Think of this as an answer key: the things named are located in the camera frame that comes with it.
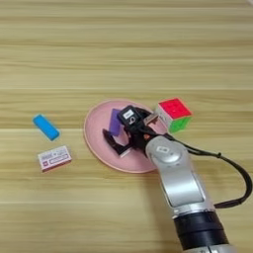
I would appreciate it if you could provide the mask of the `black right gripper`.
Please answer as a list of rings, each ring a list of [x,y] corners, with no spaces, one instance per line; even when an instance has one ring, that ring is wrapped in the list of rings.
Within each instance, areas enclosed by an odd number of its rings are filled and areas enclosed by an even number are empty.
[[[157,121],[157,114],[151,114],[142,108],[134,108],[133,117],[135,122],[126,128],[130,144],[121,145],[117,143],[111,133],[103,129],[105,141],[115,150],[118,156],[124,156],[131,148],[144,152],[147,143],[155,136],[155,131],[147,125]]]

